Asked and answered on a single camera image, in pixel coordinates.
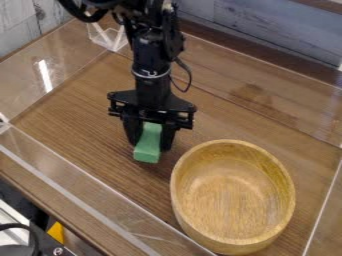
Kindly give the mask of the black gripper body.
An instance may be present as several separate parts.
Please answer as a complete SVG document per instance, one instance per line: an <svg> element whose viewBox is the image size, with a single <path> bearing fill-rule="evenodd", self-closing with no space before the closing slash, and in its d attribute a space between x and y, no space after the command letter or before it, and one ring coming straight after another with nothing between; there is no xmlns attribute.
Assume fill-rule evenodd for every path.
<svg viewBox="0 0 342 256"><path fill-rule="evenodd" d="M150 123L170 124L177 129L190 129L196 107L172 93L169 73L132 74L134 89L106 94L108 114Z"/></svg>

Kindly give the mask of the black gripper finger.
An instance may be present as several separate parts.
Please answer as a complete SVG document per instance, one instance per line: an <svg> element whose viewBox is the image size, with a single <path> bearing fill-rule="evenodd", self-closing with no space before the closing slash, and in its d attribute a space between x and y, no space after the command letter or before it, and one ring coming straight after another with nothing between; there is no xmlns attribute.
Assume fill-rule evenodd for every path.
<svg viewBox="0 0 342 256"><path fill-rule="evenodd" d="M137 118L124 116L122 127L130 145L136 145L142 133L142 121Z"/></svg>
<svg viewBox="0 0 342 256"><path fill-rule="evenodd" d="M172 142L176 134L176 129L172 125L164 124L161 126L160 134L160 150L166 152L170 150Z"/></svg>

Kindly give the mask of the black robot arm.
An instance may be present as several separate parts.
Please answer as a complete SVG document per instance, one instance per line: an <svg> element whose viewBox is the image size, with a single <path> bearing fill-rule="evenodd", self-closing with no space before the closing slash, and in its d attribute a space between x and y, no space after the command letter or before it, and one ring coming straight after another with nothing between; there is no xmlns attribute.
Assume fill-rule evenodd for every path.
<svg viewBox="0 0 342 256"><path fill-rule="evenodd" d="M196 106L172 90L173 65L184 62L184 35L180 31L177 5L172 0L57 0L81 22L94 23L109 15L124 27L132 51L132 90L106 94L108 114L120 118L130 144L142 136L142 125L161 126L158 149L172 147L176 132L193 127Z"/></svg>

